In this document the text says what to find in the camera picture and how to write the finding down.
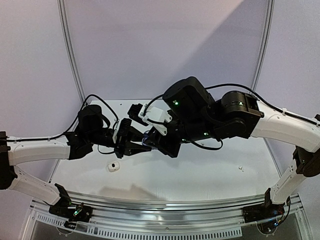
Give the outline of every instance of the cable tie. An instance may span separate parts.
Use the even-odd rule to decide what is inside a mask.
[[[144,116],[143,118],[142,118],[142,121],[144,121],[145,123],[148,121],[148,117],[147,116]]]
[[[283,108],[282,108],[282,115],[285,116],[287,111],[288,111],[288,109],[286,109],[285,107],[283,107]]]

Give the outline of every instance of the white arm segment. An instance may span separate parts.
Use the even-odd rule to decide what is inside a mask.
[[[23,138],[9,137],[8,140],[19,140]],[[54,140],[42,141],[16,141],[7,142],[11,148],[8,151],[9,164],[15,166],[25,162],[46,160],[46,159],[68,159],[70,146],[65,136]]]
[[[271,187],[270,198],[273,204],[283,204],[293,191],[307,179],[303,174],[297,174],[297,164],[293,159],[279,181]]]
[[[310,153],[315,153],[320,148],[320,127],[281,114],[261,101],[257,104],[264,117],[258,121],[251,137],[276,139],[301,147]]]
[[[261,101],[257,104],[259,110],[264,113],[264,117],[258,121],[251,134],[252,137],[279,140],[301,147],[310,153],[315,153],[320,148],[319,126],[287,116],[285,112],[275,111]],[[285,203],[305,179],[303,174],[297,174],[296,160],[293,159],[279,181],[271,187],[272,203]]]
[[[60,199],[60,193],[53,184],[31,176],[17,166],[14,166],[14,172],[18,177],[13,180],[8,189],[27,194],[50,205],[55,205]]]

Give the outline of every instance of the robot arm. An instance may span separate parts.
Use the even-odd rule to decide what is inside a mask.
[[[63,186],[44,182],[17,165],[44,159],[81,159],[93,151],[94,144],[114,148],[118,158],[151,151],[151,148],[133,143],[141,142],[143,134],[131,126],[131,119],[124,118],[117,130],[109,128],[110,122],[98,105],[82,109],[78,121],[75,131],[58,137],[7,137],[6,132],[0,132],[0,190],[15,190],[40,199],[50,205],[51,214],[68,218],[70,222],[88,222],[91,207],[72,204]]]
[[[92,152],[93,144],[113,148],[118,158],[151,149],[176,158],[181,144],[197,145],[196,141],[209,138],[219,142],[233,137],[272,138],[296,145],[290,166],[266,191],[264,203],[243,208],[245,221],[252,222],[282,214],[289,195],[306,178],[320,173],[317,119],[305,121],[303,117],[293,117],[286,109],[279,112],[239,91],[227,92],[215,101],[195,77],[176,82],[159,97],[170,110],[149,103],[133,104],[128,112],[132,120],[152,126],[145,134],[133,128],[128,118],[121,121],[117,130],[109,128],[109,120],[97,105],[82,109],[75,131],[60,137],[23,139],[6,137],[5,132],[0,132],[0,189],[9,188],[36,197],[51,206],[52,214],[87,222],[92,212],[90,207],[82,204],[70,208],[71,200],[62,186],[41,181],[17,165],[43,159],[80,159]]]
[[[265,202],[243,209],[246,222],[284,213],[290,194],[306,178],[320,174],[320,121],[317,119],[296,117],[286,109],[279,112],[239,91],[227,92],[215,101],[195,77],[176,82],[162,99],[169,111],[138,104],[132,105],[129,116],[151,125],[144,143],[172,158],[178,156],[181,144],[195,144],[208,138],[217,141],[233,137],[271,138],[296,146],[287,170],[265,192]]]

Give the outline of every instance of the black bracket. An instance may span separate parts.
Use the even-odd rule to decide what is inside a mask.
[[[71,199],[63,186],[55,184],[60,192],[59,201],[49,208],[49,213],[59,217],[67,218],[69,222],[88,223],[93,212],[93,208],[82,204],[72,204]]]
[[[265,219],[275,218],[282,215],[285,212],[283,204],[273,204],[270,199],[269,188],[264,194],[264,203],[245,206],[242,209],[242,215],[245,223],[251,223],[255,221],[261,221]]]
[[[307,178],[320,174],[320,149],[312,153],[296,146],[293,158],[296,162],[297,174],[303,174]]]
[[[134,143],[142,142],[144,136],[140,131],[131,126],[131,123],[131,119],[124,118],[119,125],[114,148],[115,155],[119,159],[121,159],[124,155],[132,156],[135,154],[151,151],[151,147],[149,146]]]
[[[7,145],[6,132],[0,131],[0,190],[9,188],[13,180],[18,177],[14,167],[9,164],[8,151],[10,147]]]

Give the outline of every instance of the small white object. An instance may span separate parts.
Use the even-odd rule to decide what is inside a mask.
[[[282,108],[282,115],[285,116],[287,111],[288,111],[288,109],[286,109],[285,107],[283,107],[283,108]]]
[[[116,141],[117,141],[118,126],[119,126],[119,122],[120,122],[119,120],[115,120],[115,121],[116,121],[116,124],[114,127],[113,136],[112,136],[113,143],[116,143]]]
[[[167,128],[164,125],[152,123],[152,122],[149,122],[148,120],[151,119],[153,121],[160,122],[160,123],[169,123],[171,122],[172,117],[167,113],[167,111],[155,106],[149,106],[145,113],[145,116],[143,116],[146,106],[147,106],[146,104],[142,106],[138,115],[139,118],[141,118],[142,121],[144,121],[145,123],[155,127],[155,129],[157,129],[158,132],[161,133],[161,135],[163,136],[167,135]]]
[[[108,164],[108,170],[110,173],[118,171],[120,169],[120,163],[118,161]]]

